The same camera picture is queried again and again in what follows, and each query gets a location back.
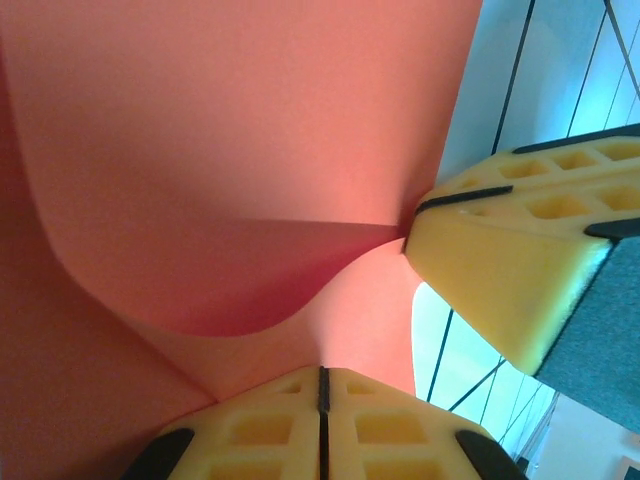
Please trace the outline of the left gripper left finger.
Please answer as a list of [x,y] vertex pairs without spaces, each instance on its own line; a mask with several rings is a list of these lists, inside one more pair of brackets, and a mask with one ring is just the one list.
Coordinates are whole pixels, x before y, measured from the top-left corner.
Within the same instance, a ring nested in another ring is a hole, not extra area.
[[319,369],[305,367],[164,427],[123,479],[318,479]]

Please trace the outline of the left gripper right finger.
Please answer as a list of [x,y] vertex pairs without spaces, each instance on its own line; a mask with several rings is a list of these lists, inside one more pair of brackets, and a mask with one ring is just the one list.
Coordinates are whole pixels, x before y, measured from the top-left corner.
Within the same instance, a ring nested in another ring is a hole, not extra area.
[[322,369],[324,479],[521,479],[480,425],[354,371]]

